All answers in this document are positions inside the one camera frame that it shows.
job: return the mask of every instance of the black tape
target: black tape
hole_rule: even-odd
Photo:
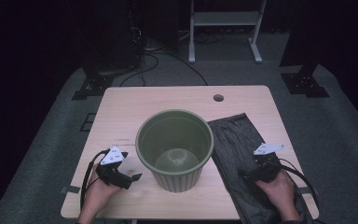
[[[80,127],[81,132],[89,132],[91,131],[92,124],[94,123],[94,119],[97,113],[88,113],[86,119]]]
[[[307,194],[310,193],[310,188],[308,187],[303,187],[303,188],[298,188],[300,190],[301,194]]]
[[[80,188],[79,187],[74,187],[74,186],[63,186],[62,189],[60,190],[60,193],[66,194],[67,192],[71,192],[71,193],[79,193]]]

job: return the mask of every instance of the human hand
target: human hand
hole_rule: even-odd
[[[267,194],[271,203],[278,209],[282,221],[299,220],[295,208],[294,183],[284,170],[280,170],[270,183],[259,180],[255,184]]]
[[[112,195],[121,190],[120,187],[106,185],[95,172],[97,166],[98,164],[95,164],[92,167],[92,173],[89,178],[88,188],[85,195],[85,202],[77,219],[77,222],[81,224],[92,223],[101,209],[103,209],[107,202],[109,202]]]

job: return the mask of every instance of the black cable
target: black cable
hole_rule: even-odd
[[[287,163],[289,163],[289,164],[293,167],[293,169],[297,170],[296,167],[295,167],[290,161],[287,161],[287,160],[281,159],[281,158],[279,158],[279,160],[280,160],[280,161],[286,161]]]
[[[153,55],[150,55],[150,54],[145,54],[145,56],[150,56],[150,57],[156,59],[156,64],[153,65],[151,68],[148,68],[148,69],[146,69],[146,70],[144,70],[144,71],[142,71],[142,72],[135,73],[135,74],[132,74],[131,76],[127,77],[126,79],[124,79],[124,80],[120,83],[120,85],[118,85],[119,87],[122,87],[123,84],[124,84],[124,82],[126,82],[128,79],[130,79],[130,78],[132,78],[132,77],[135,77],[135,76],[139,75],[140,73],[148,72],[148,71],[154,69],[155,67],[157,67],[157,65],[158,65],[158,58],[157,58],[156,56],[153,56]]]
[[[142,70],[142,67],[139,67],[139,69],[141,70],[141,72],[138,74],[138,77],[143,81],[144,85],[142,85],[143,87],[146,86],[146,80],[144,77],[144,71]]]
[[[152,48],[152,49],[146,48],[145,51],[147,53],[152,53],[154,51],[161,50],[161,49],[164,49],[164,48],[165,48],[165,45],[161,45],[161,46],[158,46],[158,47],[155,47],[155,48]]]
[[[92,159],[92,161],[89,163],[89,167],[87,168],[86,174],[84,175],[84,179],[83,179],[83,184],[81,187],[81,192],[80,192],[80,209],[83,208],[83,204],[84,204],[84,198],[86,196],[86,192],[87,192],[87,182],[89,181],[89,177],[90,177],[90,173],[92,171],[92,166],[94,165],[95,160],[102,154],[107,154],[110,151],[110,148],[108,148],[107,150],[101,151],[99,152],[97,155],[95,155],[95,157]]]
[[[319,220],[318,218],[314,219],[314,221],[317,221],[317,222],[322,223],[322,224],[326,224],[325,222]]]
[[[199,45],[212,45],[226,39],[224,35],[220,34],[220,36],[221,38],[218,38],[215,35],[200,34],[196,36],[194,42]]]
[[[100,177],[97,177],[96,179],[94,179],[86,188],[86,192],[87,190],[91,187],[91,185],[93,185],[95,183],[95,181],[97,181]]]
[[[199,75],[202,78],[203,82],[205,83],[205,86],[209,86],[208,82],[205,80],[205,78],[202,76],[202,74],[199,71],[197,71],[196,69],[194,69],[190,64],[185,62],[183,59],[181,59],[181,58],[179,58],[179,57],[177,57],[175,55],[169,54],[169,53],[153,53],[153,54],[164,54],[164,55],[169,55],[169,56],[171,56],[173,58],[176,58],[177,60],[181,61],[182,63],[187,65],[189,68],[191,68],[191,70],[193,70],[195,73],[197,73],[197,75]]]

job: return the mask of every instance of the metal shelf frame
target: metal shelf frame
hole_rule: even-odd
[[[188,61],[196,62],[196,52],[194,45],[194,29],[197,26],[245,26],[254,25],[255,30],[252,37],[248,38],[249,45],[255,57],[256,63],[262,63],[263,60],[258,51],[256,40],[260,30],[261,21],[263,20],[264,9],[267,0],[263,0],[258,11],[241,11],[241,12],[195,12],[194,0],[191,0],[190,13],[190,41],[188,44]]]

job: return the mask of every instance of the wooden table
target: wooden table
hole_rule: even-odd
[[[213,97],[220,94],[222,102]],[[198,184],[182,193],[162,189],[138,159],[136,134],[143,122],[166,109],[192,111],[206,121],[245,112],[266,143],[284,144],[277,152],[301,172],[280,114],[265,86],[135,87],[106,90],[83,149],[71,185],[81,187],[88,163],[100,151],[118,145],[129,156],[118,168],[125,175],[143,173],[130,189],[115,194],[99,217],[123,219],[239,219],[237,211],[212,159],[203,167]],[[305,183],[295,175],[300,187]],[[314,218],[319,211],[310,194],[305,201]],[[80,193],[68,192],[63,217],[77,217]]]

